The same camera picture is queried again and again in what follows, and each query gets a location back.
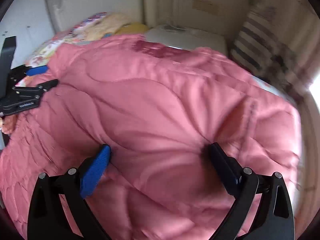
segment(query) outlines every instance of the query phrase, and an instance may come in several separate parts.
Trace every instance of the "white bed headboard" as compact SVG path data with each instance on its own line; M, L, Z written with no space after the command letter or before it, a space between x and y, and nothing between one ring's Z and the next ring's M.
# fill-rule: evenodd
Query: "white bed headboard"
M67 30L97 12L122 12L135 22L145 22L149 27L156 25L156 0L47 1L56 31Z

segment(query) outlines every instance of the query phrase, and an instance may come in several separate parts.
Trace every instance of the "metal screw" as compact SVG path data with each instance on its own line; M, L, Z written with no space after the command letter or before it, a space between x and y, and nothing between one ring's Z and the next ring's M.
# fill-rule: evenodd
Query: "metal screw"
M275 176L278 178L278 179L281 179L282 178L282 174L280 172L275 172Z
M45 176L46 176L46 174L44 172L41 172L39 174L39 179L44 179Z
M248 174L248 175L252 173L252 170L250 168L244 168L243 171L245 174Z
M77 172L77 169L75 169L75 168L71 168L70 170L68 170L68 174L69 175L73 175L73 174L75 174Z

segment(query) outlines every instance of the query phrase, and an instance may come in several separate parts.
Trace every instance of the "blue gripper pad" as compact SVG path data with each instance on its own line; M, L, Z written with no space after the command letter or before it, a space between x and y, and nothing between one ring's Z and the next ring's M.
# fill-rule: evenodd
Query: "blue gripper pad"
M80 195L84 199L92 195L102 174L110 161L111 149L105 145L102 150L94 157L90 167L83 174L80 180Z
M47 70L48 70L48 67L44 65L40 67L30 68L27 70L26 74L27 76L35 76L35 75L46 73Z

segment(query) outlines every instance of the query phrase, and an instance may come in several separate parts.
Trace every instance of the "quilted blanket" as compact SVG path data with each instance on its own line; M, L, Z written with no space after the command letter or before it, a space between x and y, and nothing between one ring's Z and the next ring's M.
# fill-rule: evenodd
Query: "quilted blanket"
M292 196L299 114L224 55L124 35L63 44L48 66L33 85L60 84L19 115L0 156L0 191L25 238L39 173L63 174L104 143L111 162L86 200L113 239L209 239L234 201L203 154L213 142L256 173L281 172ZM257 196L240 234L258 203Z

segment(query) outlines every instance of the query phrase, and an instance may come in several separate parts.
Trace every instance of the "yellow pillow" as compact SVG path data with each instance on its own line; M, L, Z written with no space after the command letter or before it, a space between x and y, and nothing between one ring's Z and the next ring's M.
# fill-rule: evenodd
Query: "yellow pillow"
M143 34L149 30L148 26L142 23L131 23L126 26L123 26L118 30L115 35L120 34Z

